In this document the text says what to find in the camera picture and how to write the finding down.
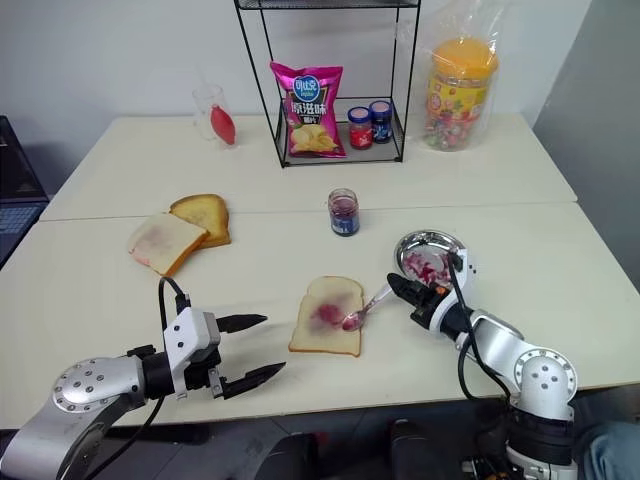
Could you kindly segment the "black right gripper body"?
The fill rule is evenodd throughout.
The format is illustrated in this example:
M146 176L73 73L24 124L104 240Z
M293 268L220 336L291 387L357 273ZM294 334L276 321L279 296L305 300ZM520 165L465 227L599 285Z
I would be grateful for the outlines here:
M445 315L453 306L453 292L445 287L429 287L433 294L425 298L422 311L411 313L411 319L429 331L439 331Z

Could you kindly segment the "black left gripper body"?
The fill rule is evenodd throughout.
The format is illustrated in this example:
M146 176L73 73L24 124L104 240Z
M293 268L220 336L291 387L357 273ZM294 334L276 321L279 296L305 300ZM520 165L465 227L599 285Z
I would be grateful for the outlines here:
M205 387L211 390L214 398L224 395L223 380L218 372L221 357L217 349L203 353L198 360L193 360L184 370L185 385L188 391Z

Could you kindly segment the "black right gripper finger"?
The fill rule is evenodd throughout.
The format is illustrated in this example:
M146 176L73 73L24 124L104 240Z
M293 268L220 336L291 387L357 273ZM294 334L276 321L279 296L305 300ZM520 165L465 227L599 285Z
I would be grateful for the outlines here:
M387 275L387 283L399 298L430 298L433 294L433 291L423 283L396 273Z
M411 305L415 310L422 311L425 307L426 289L423 286L400 286L394 289L395 295Z

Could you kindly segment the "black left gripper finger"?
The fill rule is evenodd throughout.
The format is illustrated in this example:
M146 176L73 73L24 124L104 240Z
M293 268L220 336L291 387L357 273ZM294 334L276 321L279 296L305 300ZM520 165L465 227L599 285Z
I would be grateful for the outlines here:
M216 324L222 333L237 333L252 328L268 319L260 314L235 314L225 317L217 317Z
M225 378L222 378L222 396L224 399L230 399L253 390L260 385L270 380L273 376L279 373L284 366L285 362L266 365L247 372L242 378L228 382Z

